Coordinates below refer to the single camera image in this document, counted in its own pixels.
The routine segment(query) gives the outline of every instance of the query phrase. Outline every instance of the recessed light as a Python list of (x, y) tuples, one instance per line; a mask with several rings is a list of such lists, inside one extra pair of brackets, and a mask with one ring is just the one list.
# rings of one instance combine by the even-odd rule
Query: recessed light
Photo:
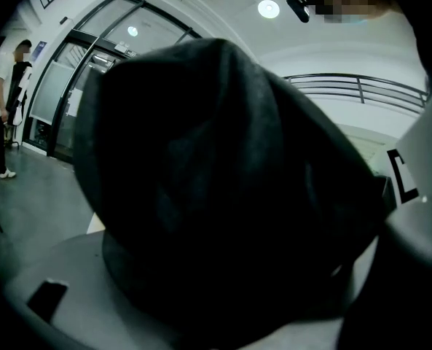
[(137, 35), (138, 35), (138, 30), (136, 29), (136, 27), (130, 26), (130, 27), (128, 28), (128, 33), (129, 33), (131, 36), (137, 36)]
[(279, 15), (279, 5), (272, 0), (263, 0), (258, 5), (258, 12), (265, 18), (276, 18)]

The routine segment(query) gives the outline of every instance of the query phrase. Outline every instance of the shoe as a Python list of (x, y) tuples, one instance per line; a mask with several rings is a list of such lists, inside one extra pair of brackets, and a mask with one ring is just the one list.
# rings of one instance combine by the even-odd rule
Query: shoe
[(0, 174), (0, 179), (12, 178), (16, 174), (16, 172), (12, 172), (7, 168), (3, 174)]

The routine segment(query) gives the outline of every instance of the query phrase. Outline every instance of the concrete floor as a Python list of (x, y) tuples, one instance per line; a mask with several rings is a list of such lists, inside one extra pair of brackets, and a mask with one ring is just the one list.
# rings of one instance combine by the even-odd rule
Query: concrete floor
[(25, 147), (6, 151), (14, 179), (0, 179), (0, 263), (5, 278), (35, 262), (52, 246), (85, 234), (93, 211), (73, 166)]

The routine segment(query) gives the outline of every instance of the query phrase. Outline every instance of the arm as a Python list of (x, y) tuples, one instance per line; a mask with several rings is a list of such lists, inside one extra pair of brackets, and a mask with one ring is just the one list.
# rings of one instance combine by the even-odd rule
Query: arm
[(0, 78), (0, 112), (1, 112), (1, 118), (2, 122), (6, 122), (8, 120), (8, 113), (5, 109), (5, 101), (4, 101), (4, 80)]

